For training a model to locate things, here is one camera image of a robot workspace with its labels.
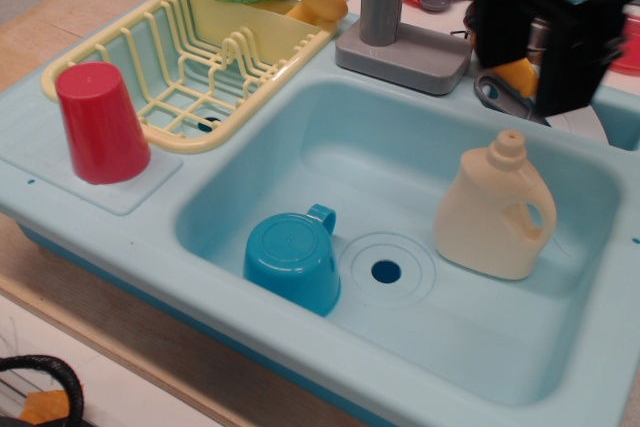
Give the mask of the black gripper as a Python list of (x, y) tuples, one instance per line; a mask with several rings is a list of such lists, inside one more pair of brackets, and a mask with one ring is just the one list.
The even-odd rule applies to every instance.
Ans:
[(630, 1), (474, 0), (477, 56), (485, 68), (524, 58), (533, 19), (545, 18), (535, 112), (550, 117), (583, 108), (622, 55), (623, 8)]

